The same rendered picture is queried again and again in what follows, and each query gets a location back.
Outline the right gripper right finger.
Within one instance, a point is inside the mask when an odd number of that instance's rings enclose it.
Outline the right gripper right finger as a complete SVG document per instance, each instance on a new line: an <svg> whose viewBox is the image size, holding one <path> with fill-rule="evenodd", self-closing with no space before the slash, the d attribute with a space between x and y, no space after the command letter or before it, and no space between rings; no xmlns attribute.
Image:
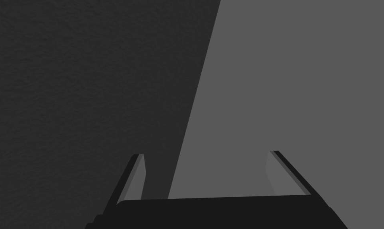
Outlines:
<svg viewBox="0 0 384 229"><path fill-rule="evenodd" d="M265 171L275 195L311 195L307 181L279 151L269 151Z"/></svg>

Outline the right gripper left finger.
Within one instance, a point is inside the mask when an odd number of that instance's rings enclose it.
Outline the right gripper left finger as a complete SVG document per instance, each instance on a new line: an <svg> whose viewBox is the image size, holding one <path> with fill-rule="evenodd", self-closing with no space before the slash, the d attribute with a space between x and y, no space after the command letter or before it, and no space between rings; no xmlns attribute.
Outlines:
<svg viewBox="0 0 384 229"><path fill-rule="evenodd" d="M146 177L146 166L143 154L131 156L121 175L107 205L104 214L112 212L116 206L126 200L140 200Z"/></svg>

